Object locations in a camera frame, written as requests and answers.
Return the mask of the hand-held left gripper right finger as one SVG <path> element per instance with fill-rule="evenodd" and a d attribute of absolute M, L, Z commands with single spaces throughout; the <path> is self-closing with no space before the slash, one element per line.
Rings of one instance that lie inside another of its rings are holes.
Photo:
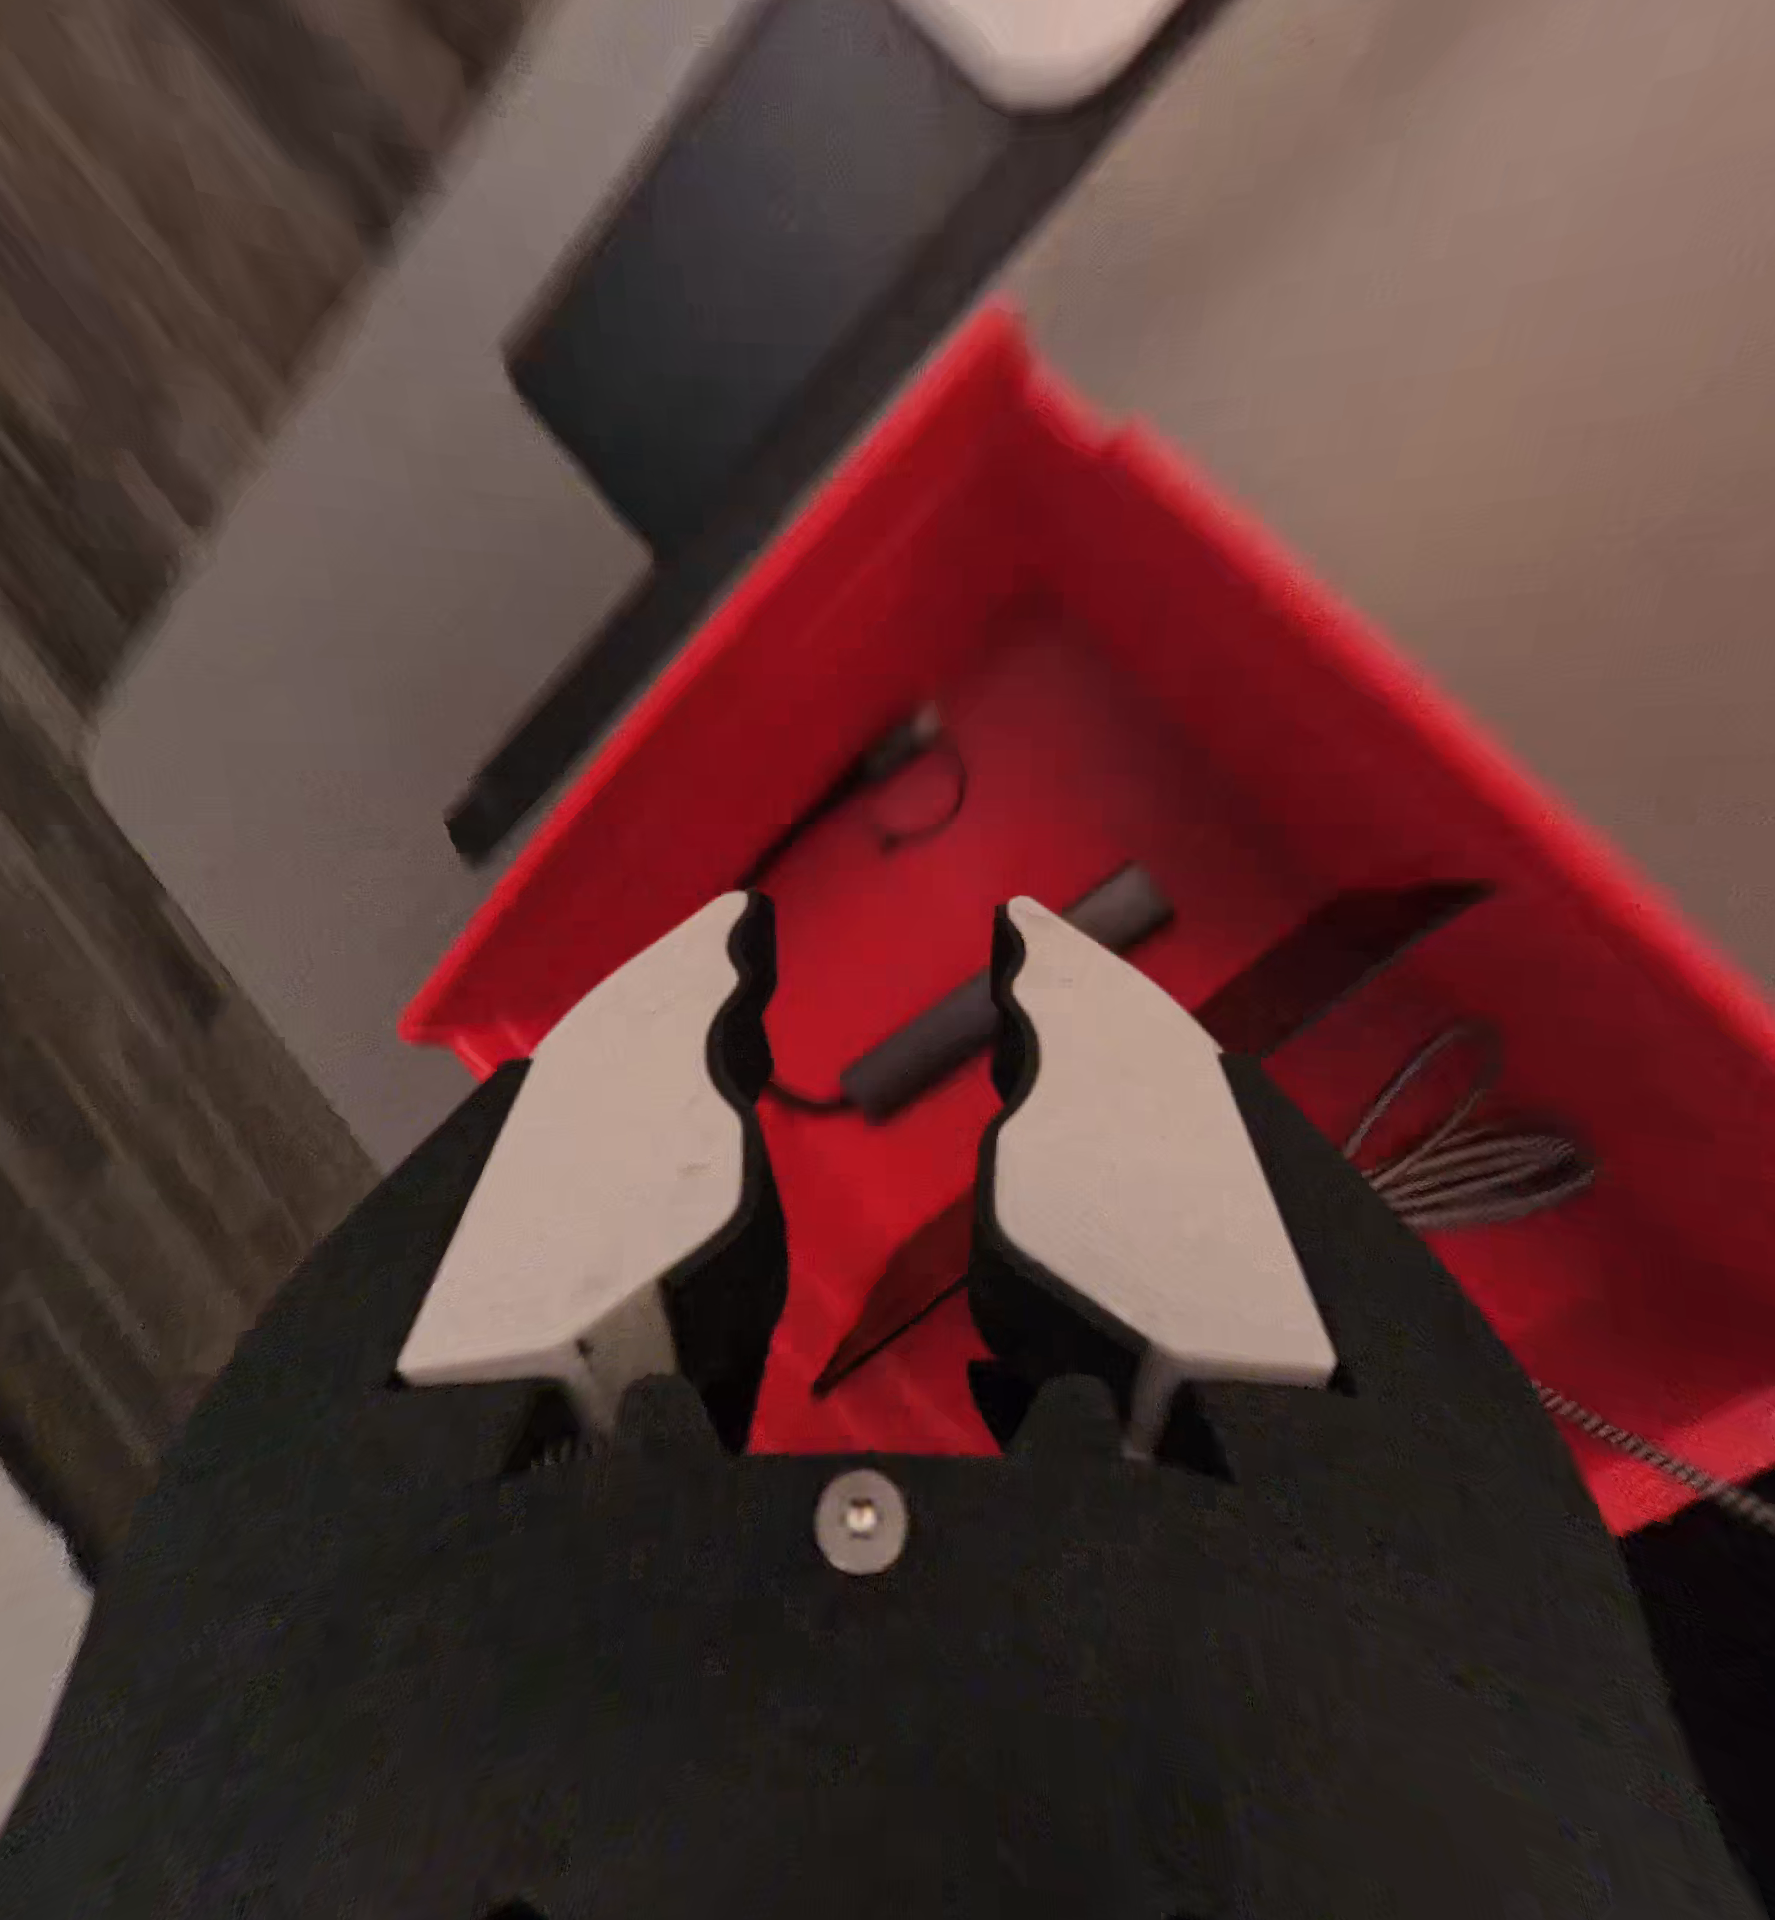
<path fill-rule="evenodd" d="M 1329 1391 L 1340 1357 L 1222 1044 L 1039 899 L 997 911 L 993 987 L 970 1391 L 997 1442 L 1067 1375 L 1106 1391 L 1125 1454 L 1181 1461 L 1212 1456 L 1201 1389 Z"/>

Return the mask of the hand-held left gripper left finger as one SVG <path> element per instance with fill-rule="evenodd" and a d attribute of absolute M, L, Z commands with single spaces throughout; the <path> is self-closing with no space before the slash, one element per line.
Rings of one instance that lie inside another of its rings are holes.
<path fill-rule="evenodd" d="M 685 1378 L 750 1426 L 787 1301 L 760 1104 L 775 914 L 707 902 L 534 1049 L 395 1363 L 416 1389 L 538 1379 L 611 1426 L 637 1379 Z"/>

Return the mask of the dark grey usb adapter stick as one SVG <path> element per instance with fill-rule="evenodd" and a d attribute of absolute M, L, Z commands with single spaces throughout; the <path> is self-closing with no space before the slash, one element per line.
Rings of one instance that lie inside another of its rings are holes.
<path fill-rule="evenodd" d="M 1175 906 L 1143 864 L 1130 862 L 1072 902 L 1059 917 L 1124 954 L 1170 923 Z M 767 1092 L 790 1113 L 860 1115 L 881 1123 L 987 1051 L 997 1027 L 993 973 L 984 966 L 844 1067 L 836 1092 L 808 1093 L 779 1078 L 771 1078 Z"/>

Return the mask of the red plastic bin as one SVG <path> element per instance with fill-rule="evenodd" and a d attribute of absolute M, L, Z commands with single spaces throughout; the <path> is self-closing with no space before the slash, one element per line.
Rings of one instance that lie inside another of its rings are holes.
<path fill-rule="evenodd" d="M 1501 1100 L 1576 1131 L 1579 1199 L 1433 1247 L 1528 1373 L 1725 1479 L 1775 1468 L 1775 1009 L 1257 522 L 1093 415 L 997 311 L 731 592 L 407 1002 L 476 1078 L 731 889 L 937 700 L 910 769 L 771 869 L 779 1080 L 839 1074 L 987 966 L 997 906 L 1136 862 L 1138 963 L 1207 1002 L 1328 899 L 1493 894 L 1284 1047 L 1332 1138 L 1431 1033 L 1487 1023 Z"/>

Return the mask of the black bin divider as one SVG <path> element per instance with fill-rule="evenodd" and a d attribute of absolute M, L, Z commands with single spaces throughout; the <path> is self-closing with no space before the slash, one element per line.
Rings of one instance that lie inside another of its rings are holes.
<path fill-rule="evenodd" d="M 851 1379 L 965 1283 L 974 1218 L 976 1195 L 965 1190 L 901 1243 L 817 1373 L 810 1386 L 815 1401 Z"/>
<path fill-rule="evenodd" d="M 1223 1051 L 1265 1058 L 1496 894 L 1485 879 L 1429 879 L 1336 895 L 1267 947 L 1192 1016 Z"/>

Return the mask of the small black tethered adapter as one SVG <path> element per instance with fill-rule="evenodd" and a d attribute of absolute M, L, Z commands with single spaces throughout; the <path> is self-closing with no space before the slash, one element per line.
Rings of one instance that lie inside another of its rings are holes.
<path fill-rule="evenodd" d="M 734 883 L 741 889 L 760 889 L 774 866 L 777 866 L 805 836 L 821 827 L 828 815 L 934 754 L 945 761 L 954 774 L 949 803 L 937 817 L 915 826 L 888 826 L 872 811 L 866 811 L 864 822 L 874 849 L 883 857 L 919 847 L 952 827 L 963 811 L 970 794 L 970 771 L 942 708 L 926 703 L 901 717 L 885 731 L 879 731 L 874 742 L 854 757 L 821 796 L 779 827 L 779 834 L 753 857 L 750 864 Z"/>

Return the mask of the dark rectangular desk mat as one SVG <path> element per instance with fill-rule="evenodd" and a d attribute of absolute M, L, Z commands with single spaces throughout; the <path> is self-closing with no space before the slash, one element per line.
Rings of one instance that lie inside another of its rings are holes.
<path fill-rule="evenodd" d="M 901 4 L 762 4 L 515 331 L 518 398 L 648 566 L 447 815 L 480 869 L 679 657 L 1225 4 L 1087 100 L 998 106 Z"/>

